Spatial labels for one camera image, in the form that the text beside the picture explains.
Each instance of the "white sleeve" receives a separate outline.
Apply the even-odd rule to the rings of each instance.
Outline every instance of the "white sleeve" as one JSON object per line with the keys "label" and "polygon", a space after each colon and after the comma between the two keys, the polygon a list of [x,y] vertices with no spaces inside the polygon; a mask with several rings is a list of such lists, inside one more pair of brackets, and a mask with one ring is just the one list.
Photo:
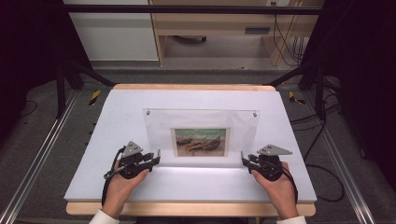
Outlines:
{"label": "white sleeve", "polygon": [[289,219],[277,221],[276,224],[306,224],[306,222],[305,222],[305,217],[300,216],[300,217],[292,217]]}
{"label": "white sleeve", "polygon": [[119,224],[120,222],[98,209],[90,224]]}

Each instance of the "framed photograph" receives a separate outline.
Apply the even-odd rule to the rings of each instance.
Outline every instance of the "framed photograph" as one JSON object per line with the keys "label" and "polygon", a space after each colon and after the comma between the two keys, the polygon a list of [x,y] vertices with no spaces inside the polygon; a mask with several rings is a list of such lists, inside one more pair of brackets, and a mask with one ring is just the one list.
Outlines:
{"label": "framed photograph", "polygon": [[175,157],[227,157],[230,128],[173,128]]}

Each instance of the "metal track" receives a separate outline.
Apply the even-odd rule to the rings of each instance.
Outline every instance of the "metal track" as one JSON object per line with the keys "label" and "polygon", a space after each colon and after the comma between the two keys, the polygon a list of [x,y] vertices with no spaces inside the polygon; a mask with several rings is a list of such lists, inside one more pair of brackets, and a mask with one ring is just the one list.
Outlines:
{"label": "metal track", "polygon": [[[311,93],[303,92],[304,98],[307,100],[308,106],[315,113],[314,105],[313,105],[313,96]],[[343,181],[346,189],[346,194],[352,204],[352,207],[356,213],[361,224],[374,224],[375,220],[373,215],[370,212],[369,207],[361,195],[361,191],[356,185],[355,180],[353,179],[351,173],[349,172],[346,164],[344,163],[340,153],[338,152],[337,146],[335,145],[332,137],[329,133],[329,130],[324,127],[322,133],[323,141],[326,145],[326,148],[329,152],[329,156],[332,159],[332,164],[334,165],[335,170],[339,174],[340,179]]]}
{"label": "metal track", "polygon": [[7,208],[3,211],[2,215],[0,216],[0,224],[11,224],[14,222],[15,218],[17,217],[17,214],[21,210],[24,201],[26,200],[26,197],[28,196],[30,190],[32,189],[33,184],[38,178],[41,168],[43,167],[48,155],[50,154],[50,151],[52,150],[52,147],[62,127],[64,126],[64,123],[67,117],[69,116],[70,111],[73,108],[77,96],[78,96],[78,91],[71,91],[70,96],[67,99],[66,109],[63,115],[60,118],[56,119],[54,124],[52,125],[52,128],[46,137],[46,140],[44,141],[37,155],[35,156],[35,160],[30,166],[28,172],[23,178],[20,186],[18,187],[17,191],[15,192],[11,201],[9,202]]}

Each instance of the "hazard tape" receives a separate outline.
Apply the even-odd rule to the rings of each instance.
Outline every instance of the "hazard tape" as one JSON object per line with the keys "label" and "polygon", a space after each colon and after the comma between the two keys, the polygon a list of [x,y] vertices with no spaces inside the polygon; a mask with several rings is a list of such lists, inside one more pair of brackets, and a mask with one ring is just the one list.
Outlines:
{"label": "hazard tape", "polygon": [[289,91],[289,100],[291,102],[295,102],[300,105],[305,105],[305,100],[296,100],[296,98],[294,98],[294,93],[292,91]]}
{"label": "hazard tape", "polygon": [[96,100],[98,99],[100,91],[95,91],[92,95],[89,105],[95,105]]}

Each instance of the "horizontal bar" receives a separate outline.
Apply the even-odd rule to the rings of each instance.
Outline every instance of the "horizontal bar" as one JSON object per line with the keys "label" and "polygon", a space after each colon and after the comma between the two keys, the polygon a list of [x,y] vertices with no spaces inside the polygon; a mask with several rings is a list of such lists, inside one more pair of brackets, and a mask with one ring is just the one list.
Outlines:
{"label": "horizontal bar", "polygon": [[336,9],[321,7],[240,7],[240,6],[146,6],[146,5],[64,5],[68,12],[85,13],[200,13],[200,14],[271,14],[322,15]]}

